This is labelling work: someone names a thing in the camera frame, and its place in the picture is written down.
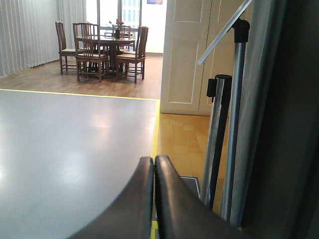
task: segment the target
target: door panel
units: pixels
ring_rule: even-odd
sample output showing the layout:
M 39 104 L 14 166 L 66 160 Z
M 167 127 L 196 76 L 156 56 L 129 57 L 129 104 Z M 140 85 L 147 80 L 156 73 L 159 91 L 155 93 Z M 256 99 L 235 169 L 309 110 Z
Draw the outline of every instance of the door panel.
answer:
M 161 112 L 198 111 L 211 0 L 167 2 Z
M 175 79 L 169 82 L 169 102 L 192 103 L 192 91 L 195 88 L 195 63 L 197 57 L 196 41 L 174 40 L 172 43 L 172 58 L 170 77 Z

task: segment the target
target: gray curtain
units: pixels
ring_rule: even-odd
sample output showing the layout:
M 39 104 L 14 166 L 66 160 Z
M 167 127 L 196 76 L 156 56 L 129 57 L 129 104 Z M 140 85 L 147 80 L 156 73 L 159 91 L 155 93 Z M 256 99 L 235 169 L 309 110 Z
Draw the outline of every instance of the gray curtain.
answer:
M 56 0 L 0 0 L 0 75 L 58 59 Z
M 58 18 L 64 23 L 67 48 L 75 48 L 73 23 L 86 21 L 86 0 L 57 0 Z
M 253 165 L 252 159 L 256 150 L 255 143 L 260 131 L 265 96 L 269 87 L 286 2 L 287 0 L 254 1 L 244 66 L 230 217 L 230 223 L 236 227 L 241 224 Z M 220 215 L 224 219 L 226 203 L 223 197 Z

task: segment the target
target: window frame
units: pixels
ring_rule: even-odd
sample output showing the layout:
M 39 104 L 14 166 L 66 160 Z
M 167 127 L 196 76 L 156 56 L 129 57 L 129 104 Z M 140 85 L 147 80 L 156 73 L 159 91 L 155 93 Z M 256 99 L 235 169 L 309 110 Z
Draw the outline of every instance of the window frame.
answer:
M 139 26 L 142 25 L 142 0 L 140 1 L 140 14 L 139 14 Z M 96 8 L 97 8 L 97 23 L 101 24 L 101 16 L 100 16 L 100 9 L 101 9 L 101 0 L 96 0 Z M 118 0 L 118 19 L 122 19 L 122 0 Z M 101 30 L 110 30 L 112 29 L 110 26 L 101 26 Z M 138 31 L 138 28 L 132 28 L 132 31 Z

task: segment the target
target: yellow stripe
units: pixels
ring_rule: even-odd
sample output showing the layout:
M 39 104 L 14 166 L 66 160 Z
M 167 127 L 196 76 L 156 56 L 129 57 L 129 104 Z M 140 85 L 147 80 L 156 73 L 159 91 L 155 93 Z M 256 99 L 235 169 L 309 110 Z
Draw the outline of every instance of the yellow stripe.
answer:
M 153 159 L 155 159 L 155 156 L 158 153 L 159 124 L 160 124 L 160 100 L 156 100 L 156 119 L 155 119 L 154 135 L 153 135 L 152 152 L 151 152 L 151 156 Z
M 85 94 L 75 94 L 75 93 L 60 93 L 60 92 L 49 92 L 49 91 L 25 91 L 25 90 L 11 90 L 11 89 L 0 89 L 0 91 L 16 91 L 16 92 L 31 92 L 31 93 L 56 94 L 56 95 L 94 96 L 94 97 L 104 97 L 104 98 L 159 101 L 158 99 L 148 99 L 148 98 L 133 98 L 133 97 L 120 97 L 120 96 L 98 96 L 98 95 L 85 95 Z
M 151 239 L 155 239 L 155 237 L 156 237 L 156 229 L 159 229 L 158 222 L 157 221 L 152 221 Z

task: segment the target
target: gray platform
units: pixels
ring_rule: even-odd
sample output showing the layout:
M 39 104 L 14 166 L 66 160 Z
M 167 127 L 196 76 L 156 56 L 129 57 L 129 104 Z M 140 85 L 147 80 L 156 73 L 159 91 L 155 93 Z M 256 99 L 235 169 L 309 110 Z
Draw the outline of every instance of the gray platform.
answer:
M 89 223 L 151 154 L 155 122 L 155 100 L 0 90 L 0 238 Z

